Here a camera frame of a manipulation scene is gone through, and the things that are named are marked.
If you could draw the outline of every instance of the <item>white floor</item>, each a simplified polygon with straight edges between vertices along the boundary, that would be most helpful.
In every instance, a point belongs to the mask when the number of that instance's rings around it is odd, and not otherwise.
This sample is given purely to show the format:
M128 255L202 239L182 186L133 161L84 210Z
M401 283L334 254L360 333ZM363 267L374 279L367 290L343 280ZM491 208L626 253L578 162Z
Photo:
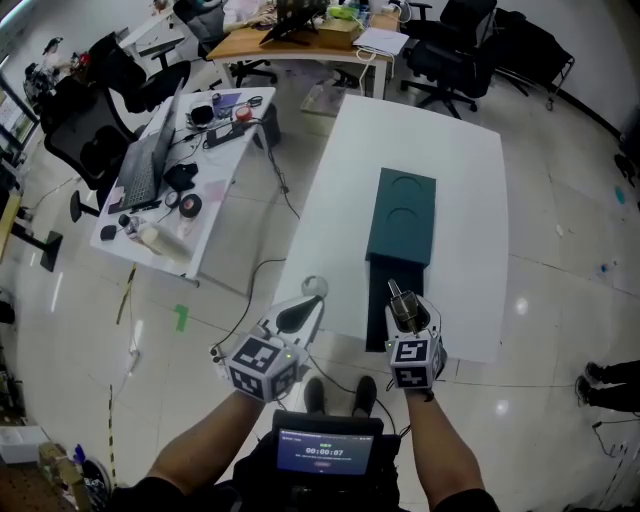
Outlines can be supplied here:
M326 139L307 133L298 112L313 78L302 75L297 65L287 65L288 71L279 68L276 104L283 138L275 154L291 188L291 202L302 210ZM197 80L205 87L212 82L208 73L202 67L192 88ZM403 74L398 70L388 98L415 102L414 96L398 92L397 79ZM640 443L637 423L600 428L607 448L622 445L626 454L606 457L591 425L630 415L578 408L573 388L588 360L640 358L637 199L613 164L614 138L563 102L557 102L553 113L544 103L543 97L525 98L496 80L478 113L459 107L469 122L502 135L511 255L496 363L450 361L435 392L477 455L487 489L505 512L561 510L572 502L610 508L633 494L640 468L633 460ZM133 127L144 121L127 116ZM464 141L455 143L464 150ZM42 145L30 165L27 206L74 176ZM616 185L624 190L627 204L618 203ZM195 289L139 268L133 322L125 309L116 325L131 265L89 247L94 219L71 222L69 197L76 188L82 197L90 195L84 184L70 183L37 211L36 235L44 237L50 229L64 234L54 273L38 265L37 251L11 241L0 284L14 290L19 319L17 334L5 329L3 342L24 381L29 416L52 439L66 447L80 443L107 463L109 385L121 388L133 333L142 357L118 395L114 435L118 479L134 484L168 441L230 392L216 378L207 348L233 327L245 302L206 282ZM268 163L252 148L225 202L208 257L216 265L209 265L209 273L246 287L256 252L259 259L287 255L297 220L282 196L270 202L275 192ZM611 270L599 275L597 268L604 263ZM260 271L240 330L268 309L280 271L278 263ZM189 308L184 332L176 331L177 304ZM401 394L384 391L389 374L383 355L364 353L361 343L326 332L314 343L313 354L345 386L355 386L364 373L373 375L396 427L408 424ZM330 409L346 413L351 397L331 384L326 388ZM299 389L286 400L288 406L301 407ZM269 430L273 409L269 406L260 418L258 435ZM251 436L242 454L255 443ZM403 440L397 463L402 502L426 509L410 436Z

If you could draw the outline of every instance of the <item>black and white marker cube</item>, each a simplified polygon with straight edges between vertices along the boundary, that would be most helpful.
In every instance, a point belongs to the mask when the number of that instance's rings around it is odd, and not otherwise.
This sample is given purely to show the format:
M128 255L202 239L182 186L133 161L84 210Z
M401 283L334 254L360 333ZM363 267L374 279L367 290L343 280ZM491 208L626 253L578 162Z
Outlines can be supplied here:
M248 335L227 359L229 377L236 389L270 402L298 377L298 356L282 343Z

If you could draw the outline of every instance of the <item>black cable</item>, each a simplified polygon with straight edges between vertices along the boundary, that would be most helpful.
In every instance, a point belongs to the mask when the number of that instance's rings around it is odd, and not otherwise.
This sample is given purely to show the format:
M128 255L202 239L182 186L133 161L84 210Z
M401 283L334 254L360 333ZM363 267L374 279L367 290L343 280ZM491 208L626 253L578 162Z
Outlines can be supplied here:
M309 354L309 359L311 359L311 362L316 366L316 368L318 369L318 371L322 374L322 376L327 379L329 382L331 382L334 386L337 386L338 388L340 388L342 391L346 392L346 393L351 393L352 395L355 395L356 392L353 391L352 389L347 389L344 386L342 386L341 384L338 384L333 378L329 377L323 370L322 368L320 368L320 366L318 366L318 363L316 363L316 360L311 357L311 354ZM382 410L384 412L387 413L387 416L389 416L389 421L391 422L391 428L393 428L393 434L397 435L396 433L396 424L393 421L393 417L391 416L391 413L387 410L387 408L384 406L384 404L378 399L376 398L376 402L378 403L378 405L380 407L382 407Z
M61 189L61 188L62 188L62 187L64 187L67 183L69 183L69 182L71 182L71 181L73 181L73 180L75 180L75 179L76 179L76 177L75 177L75 176L74 176L73 178L69 178L67 181L65 181L65 182L64 182L64 183L62 183L61 185L58 185L58 186L57 186L56 188L54 188L53 190L49 190L49 192L47 192L45 195L43 195L43 196L40 198L40 200L36 203L36 205L35 205L35 206L33 206L33 207L31 207L31 208L29 208L28 206L25 206L25 207L24 207L24 209L25 209L25 210L35 210L38 206L40 206L40 203L41 203L42 201L44 201L45 197L47 197L47 196L48 196L48 195L50 195L50 194L53 194L56 190Z
M605 449L605 447L604 447L604 443L602 442L602 438L600 437L600 434L598 434L598 427L596 427L596 426L594 425L594 426L592 426L591 428L593 429L593 433L594 433L594 434L596 435L596 437L598 438L598 441L600 441L600 447L602 448L602 451L604 452L604 454L605 454L607 457L611 457L612 459L615 459L615 458L616 458L616 456L615 456L615 455L613 455L613 450L615 449L615 447L616 447L616 446L615 446L615 445L613 445L613 446L611 447L611 451L609 451L609 452L608 452L608 451Z
M251 118L250 121L254 121L254 124L259 124L260 126L264 127L264 123L263 123L262 119L258 119L257 117L253 117L253 118ZM273 166L273 171L276 173L276 176L278 177L278 180L280 181L280 193L282 195L284 195L284 200L287 203L287 206L289 207L289 209L293 212L293 214L299 220L300 219L300 215L298 215L298 212L295 210L295 208L293 206L291 206L291 203L289 202L289 196L287 195L289 193L289 187L287 187L287 182L286 182L286 179L284 177L284 173L280 170L280 167L278 167L278 164L276 163L276 159L273 156L272 148L269 145L268 141L267 141L267 157L269 158L269 161L271 162L271 165Z
M244 320L244 317L247 316L247 313L249 312L249 308L251 307L251 299L253 299L253 285L255 284L256 281L256 274L258 273L258 270L260 270L260 268L262 267L262 265L265 265L267 263L278 263L278 262L282 262L285 261L286 258L280 258L280 259L272 259L272 260L264 260L263 262L261 262L253 271L253 274L251 275L251 284L249 286L249 301L247 302L247 307L244 310L244 313L242 313L242 316L240 317L240 320L238 320L238 322L236 323L236 325L233 327L233 329L231 329L231 331L229 331L229 334L227 334L224 338L222 338L221 341L219 341L218 343L216 343L215 345L213 345L211 347L211 349L209 350L209 353L212 356L215 356L215 350L216 348L218 348L220 345L222 345L225 341L227 341L232 334L235 333L235 330L238 328L238 326L242 323L242 321Z
M400 433L398 434L400 436L400 439L402 439L404 436L406 436L409 432L411 432L411 425L407 425L406 427L404 427Z

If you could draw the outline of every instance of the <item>shoe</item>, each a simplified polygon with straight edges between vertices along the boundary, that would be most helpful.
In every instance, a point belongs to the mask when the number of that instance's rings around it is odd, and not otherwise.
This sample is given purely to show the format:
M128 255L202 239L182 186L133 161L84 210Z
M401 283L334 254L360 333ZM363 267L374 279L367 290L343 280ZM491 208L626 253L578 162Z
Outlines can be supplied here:
M589 361L584 369L584 376L593 384L602 382L602 371L604 368L594 362Z
M356 410L360 409L367 414L367 417L371 416L377 396L378 388L376 387L376 382L368 375L362 377L356 388L356 400L353 404L351 415L355 416Z
M581 404L589 404L589 391L591 391L591 384L582 375L576 380L576 395Z
M317 377L307 382L307 386L304 388L304 405L309 414L314 412L326 414L324 410L324 385Z

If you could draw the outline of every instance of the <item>office chair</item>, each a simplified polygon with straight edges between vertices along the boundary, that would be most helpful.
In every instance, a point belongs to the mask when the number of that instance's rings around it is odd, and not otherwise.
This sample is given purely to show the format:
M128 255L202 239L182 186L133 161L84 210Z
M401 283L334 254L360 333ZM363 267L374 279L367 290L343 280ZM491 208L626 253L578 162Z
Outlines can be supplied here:
M227 37L222 29L224 22L223 7L226 0L211 0L200 3L196 0L178 0L173 6L174 14L182 20L193 35L198 39L198 56L206 59L207 55ZM249 63L237 62L230 66L231 76L236 79L236 87L242 86L242 81L249 75L269 77L272 84L278 83L275 73L255 69L257 66L270 62L266 60L254 60ZM220 85L218 80L209 88Z
M120 93L129 112L151 112L173 96L180 80L187 83L191 64L181 61L147 80L145 71L118 46L113 34L103 37L89 50L89 81Z
M60 106L48 102L43 110L45 132L44 147L52 155L69 164L89 187L96 191L98 206L102 210L111 188L120 173L120 165L129 144L136 136L118 116L111 94L101 86L86 88L86 101L78 104L59 101L66 106L67 114L61 117ZM48 115L54 111L55 116ZM74 222L82 213L94 216L99 211L83 205L76 191L69 204Z
M426 9L430 9L430 5L408 2L411 7L420 9L420 19L407 21L401 31L412 39L470 51L478 44L478 26L493 12L497 3L497 0L449 0L440 21L429 21Z
M451 115L461 119L452 100L467 103L472 112L478 110L475 98L487 94L491 77L500 59L510 51L513 31L505 30L489 37L473 54L444 49L429 41L419 41L409 56L409 68L416 76L425 75L437 86L402 80L400 88L409 87L430 92L416 107L425 108L435 101L442 101ZM461 91L465 96L456 94Z

